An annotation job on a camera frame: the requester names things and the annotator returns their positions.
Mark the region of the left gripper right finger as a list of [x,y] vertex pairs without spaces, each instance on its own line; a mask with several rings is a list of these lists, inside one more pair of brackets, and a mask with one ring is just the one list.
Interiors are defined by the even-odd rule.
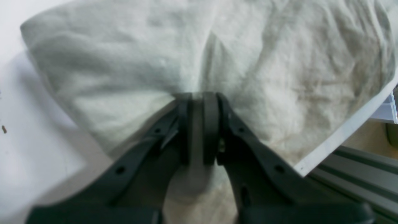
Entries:
[[203,163],[223,166],[240,224],[373,224],[367,203],[317,188],[255,136],[221,93],[203,94]]

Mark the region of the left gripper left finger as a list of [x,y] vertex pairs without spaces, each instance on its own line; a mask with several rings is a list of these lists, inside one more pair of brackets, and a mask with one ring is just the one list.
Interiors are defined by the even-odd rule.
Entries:
[[174,173],[190,160],[192,94],[184,93],[143,138],[94,182],[58,203],[35,206],[27,224],[163,224]]

